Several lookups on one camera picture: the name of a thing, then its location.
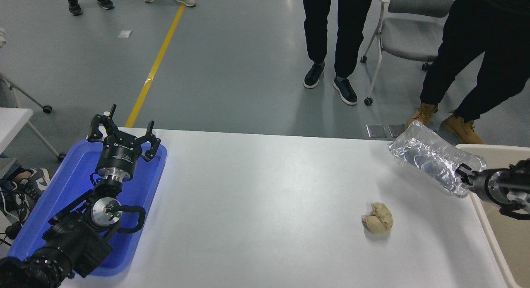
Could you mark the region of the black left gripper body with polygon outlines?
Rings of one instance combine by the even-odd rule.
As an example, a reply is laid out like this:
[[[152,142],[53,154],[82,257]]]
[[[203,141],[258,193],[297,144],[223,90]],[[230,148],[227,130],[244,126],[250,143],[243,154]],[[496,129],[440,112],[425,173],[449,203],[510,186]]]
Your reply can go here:
[[[104,148],[96,165],[96,172],[104,175],[104,170],[116,168],[128,175],[133,175],[138,158],[142,153],[141,146],[121,145],[114,141],[102,141]]]

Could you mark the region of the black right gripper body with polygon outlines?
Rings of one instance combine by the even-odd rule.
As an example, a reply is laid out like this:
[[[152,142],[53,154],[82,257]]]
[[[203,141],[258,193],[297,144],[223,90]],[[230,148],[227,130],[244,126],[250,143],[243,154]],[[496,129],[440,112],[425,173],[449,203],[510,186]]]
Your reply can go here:
[[[489,179],[491,177],[489,170],[472,171],[470,175],[471,188],[480,199],[491,199],[489,194]]]

